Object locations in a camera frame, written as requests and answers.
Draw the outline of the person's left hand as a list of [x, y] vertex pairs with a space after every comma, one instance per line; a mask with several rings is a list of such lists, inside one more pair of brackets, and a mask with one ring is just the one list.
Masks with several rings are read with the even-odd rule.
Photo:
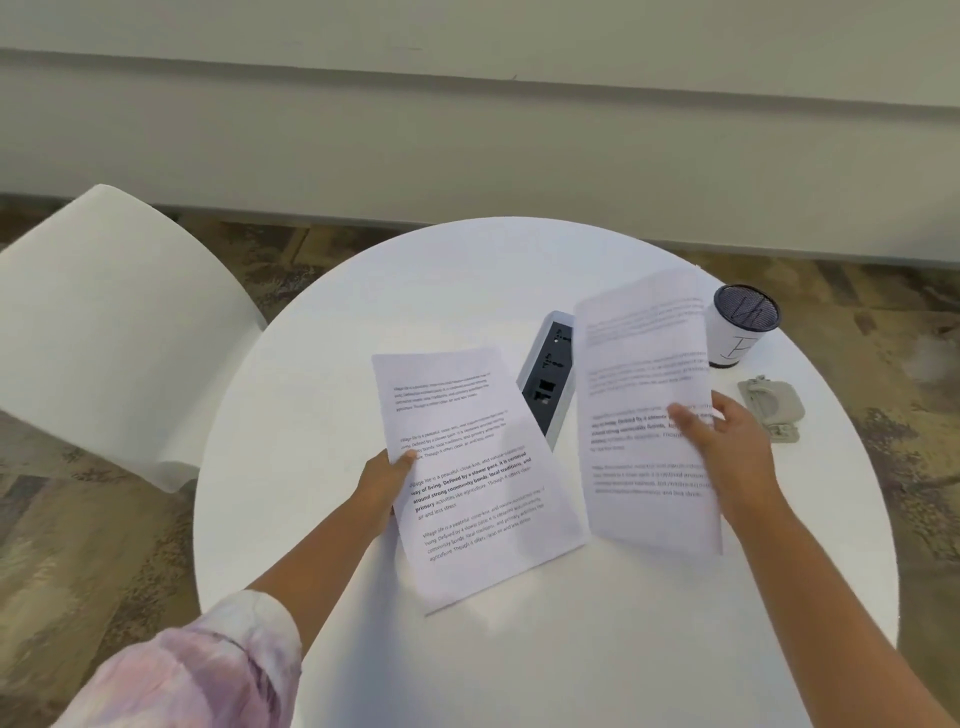
[[387, 527], [394, 504], [409, 477], [408, 475], [405, 480], [392, 478], [389, 471], [390, 464], [394, 462], [386, 449], [366, 461], [349, 499], [356, 523], [371, 539], [380, 535]]

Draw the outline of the person's right hand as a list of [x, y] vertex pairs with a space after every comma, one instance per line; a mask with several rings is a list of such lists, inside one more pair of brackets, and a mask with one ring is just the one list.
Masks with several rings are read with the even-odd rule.
[[738, 531], [783, 511], [786, 498], [766, 430], [732, 397], [718, 391], [711, 397], [716, 411], [716, 439], [711, 444], [692, 446], [702, 458], [723, 516]]

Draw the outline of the white printed paper sheet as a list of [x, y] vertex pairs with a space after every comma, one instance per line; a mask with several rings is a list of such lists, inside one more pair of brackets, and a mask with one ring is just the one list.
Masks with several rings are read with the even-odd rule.
[[723, 552], [716, 493], [678, 404], [714, 423], [704, 301], [694, 268], [651, 273], [577, 303], [573, 374], [591, 533], [644, 548]]
[[393, 511], [423, 613], [588, 543], [498, 347], [378, 353], [370, 363], [390, 461], [416, 454]]

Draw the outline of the person's left forearm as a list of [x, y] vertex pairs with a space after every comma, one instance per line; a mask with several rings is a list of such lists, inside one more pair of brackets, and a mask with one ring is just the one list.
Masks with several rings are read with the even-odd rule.
[[52, 728], [291, 728], [306, 650], [393, 500], [355, 491], [248, 588], [104, 661]]

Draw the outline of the person's right forearm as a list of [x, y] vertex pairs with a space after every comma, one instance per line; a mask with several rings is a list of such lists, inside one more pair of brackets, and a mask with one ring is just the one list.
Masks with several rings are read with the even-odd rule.
[[813, 728], [960, 728], [779, 491], [721, 504]]

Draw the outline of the grey plastic stapler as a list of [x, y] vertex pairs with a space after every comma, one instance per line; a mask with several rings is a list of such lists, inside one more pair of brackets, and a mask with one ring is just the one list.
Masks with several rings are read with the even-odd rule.
[[799, 442], [799, 422], [807, 412], [794, 387], [764, 375], [739, 381], [737, 387], [745, 407], [767, 432], [772, 443]]

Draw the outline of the white paper cup black lid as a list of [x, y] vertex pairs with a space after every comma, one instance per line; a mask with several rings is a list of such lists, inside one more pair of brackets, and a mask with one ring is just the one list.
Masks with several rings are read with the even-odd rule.
[[703, 312], [708, 364], [738, 365], [765, 334], [779, 328], [782, 310], [773, 297], [746, 284], [719, 287]]

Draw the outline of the white table power outlet box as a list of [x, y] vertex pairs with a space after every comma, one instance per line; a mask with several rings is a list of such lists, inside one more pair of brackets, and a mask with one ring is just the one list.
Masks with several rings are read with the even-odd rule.
[[548, 313], [516, 380], [551, 451], [556, 448], [575, 391], [573, 326], [570, 313]]

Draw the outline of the round white table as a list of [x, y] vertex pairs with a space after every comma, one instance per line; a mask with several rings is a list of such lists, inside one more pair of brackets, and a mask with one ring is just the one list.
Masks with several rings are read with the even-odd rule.
[[[515, 378], [551, 310], [684, 265], [586, 224], [491, 217], [358, 253], [274, 318], [199, 471], [200, 607], [247, 586], [384, 447], [374, 354], [495, 346]], [[609, 540], [425, 615], [391, 526], [309, 649], [310, 728], [810, 728], [732, 530], [721, 556]]]

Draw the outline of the white chair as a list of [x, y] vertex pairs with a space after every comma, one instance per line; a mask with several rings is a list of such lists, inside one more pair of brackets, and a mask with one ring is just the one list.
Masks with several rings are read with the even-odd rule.
[[174, 493], [266, 328], [196, 237], [98, 184], [0, 252], [0, 410]]

